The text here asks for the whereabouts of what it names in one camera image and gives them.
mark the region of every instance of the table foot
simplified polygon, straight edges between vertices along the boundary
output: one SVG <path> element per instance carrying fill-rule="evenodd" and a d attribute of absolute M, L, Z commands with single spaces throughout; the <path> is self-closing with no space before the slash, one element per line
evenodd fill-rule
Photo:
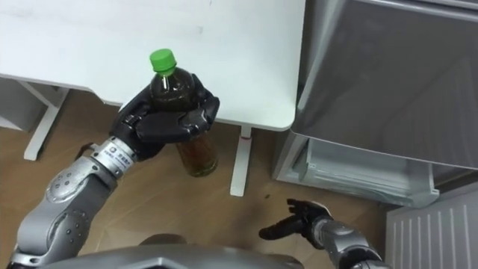
<path fill-rule="evenodd" d="M 30 143 L 25 150 L 25 153 L 23 154 L 23 158 L 25 160 L 37 160 L 38 153 L 43 145 L 43 142 L 45 142 L 46 136 L 50 132 L 50 128 L 52 127 L 53 122 L 55 121 L 55 118 L 60 111 L 61 105 L 63 104 L 66 95 L 68 95 L 68 92 L 69 89 L 58 88 L 58 90 L 55 92 L 56 96 L 58 97 L 58 100 L 55 100 L 56 104 L 53 105 L 51 102 L 48 102 L 46 104 L 47 109 L 40 123 L 38 124 L 38 127 L 35 130 L 35 133 L 33 134 L 33 137 L 31 138 Z"/>
<path fill-rule="evenodd" d="M 252 129 L 250 127 L 241 126 L 240 128 L 238 150 L 232 171 L 230 191 L 232 196 L 242 197 L 246 189 L 247 170 L 252 144 L 251 131 Z"/>

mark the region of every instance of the table leg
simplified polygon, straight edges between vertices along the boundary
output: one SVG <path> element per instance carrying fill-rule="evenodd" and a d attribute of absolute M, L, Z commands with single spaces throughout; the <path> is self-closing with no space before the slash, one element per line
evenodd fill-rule
<path fill-rule="evenodd" d="M 38 127 L 23 154 L 24 159 L 36 161 L 38 152 L 40 151 L 43 142 L 45 142 L 46 136 L 60 111 L 66 95 L 68 95 L 69 89 L 58 88 L 55 90 L 48 85 L 38 85 L 33 87 L 28 82 L 19 81 L 19 83 L 47 106 L 47 109 L 40 123 L 38 123 Z"/>
<path fill-rule="evenodd" d="M 246 188 L 247 170 L 249 166 L 249 157 L 251 153 L 251 127 L 241 126 L 238 150 L 232 171 L 231 191 L 230 194 L 236 197 L 244 195 Z"/>

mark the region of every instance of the wooden floor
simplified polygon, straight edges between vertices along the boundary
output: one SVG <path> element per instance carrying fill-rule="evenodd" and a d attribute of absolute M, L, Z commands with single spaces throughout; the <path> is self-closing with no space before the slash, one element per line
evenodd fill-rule
<path fill-rule="evenodd" d="M 0 267 L 8 261 L 21 220 L 40 201 L 50 179 L 72 163 L 80 146 L 108 136 L 117 108 L 103 105 L 91 93 L 70 93 L 38 161 L 23 159 L 31 134 L 0 129 Z M 332 268 L 325 252 L 298 235 L 274 242 L 258 237 L 260 228 L 288 216 L 289 197 L 327 205 L 336 219 L 359 228 L 382 248 L 384 214 L 375 202 L 271 179 L 273 132 L 254 130 L 245 196 L 229 196 L 238 133 L 237 126 L 213 127 L 220 164 L 206 178 L 189 177 L 174 146 L 133 166 L 93 221 L 81 254 L 132 246 L 167 232 L 196 244 L 284 253 L 307 268 Z"/>

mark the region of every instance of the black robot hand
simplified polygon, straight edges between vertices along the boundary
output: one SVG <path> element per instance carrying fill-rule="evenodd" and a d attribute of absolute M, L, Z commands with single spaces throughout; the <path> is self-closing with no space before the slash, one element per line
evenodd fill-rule
<path fill-rule="evenodd" d="M 208 131 L 216 119 L 220 101 L 195 75 L 193 79 L 199 98 L 197 109 L 161 111 L 153 107 L 148 86 L 119 112 L 110 135 L 128 144 L 143 161 L 157 155 L 165 143 L 188 141 Z"/>
<path fill-rule="evenodd" d="M 315 239 L 314 228 L 324 218 L 332 220 L 329 210 L 319 203 L 309 201 L 287 199 L 287 204 L 292 215 L 272 226 L 261 229 L 259 237 L 264 240 L 276 240 L 298 233 L 312 246 L 323 249 Z"/>

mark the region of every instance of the robot forearm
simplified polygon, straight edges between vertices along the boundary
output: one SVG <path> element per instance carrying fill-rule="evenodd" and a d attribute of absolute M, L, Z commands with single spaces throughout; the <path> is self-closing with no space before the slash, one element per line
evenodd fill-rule
<path fill-rule="evenodd" d="M 314 228 L 314 239 L 336 268 L 390 268 L 359 231 L 342 222 L 320 220 Z"/>
<path fill-rule="evenodd" d="M 39 267 L 75 257 L 95 215 L 136 161 L 125 143 L 110 137 L 50 181 L 41 203 L 22 221 L 13 265 Z"/>

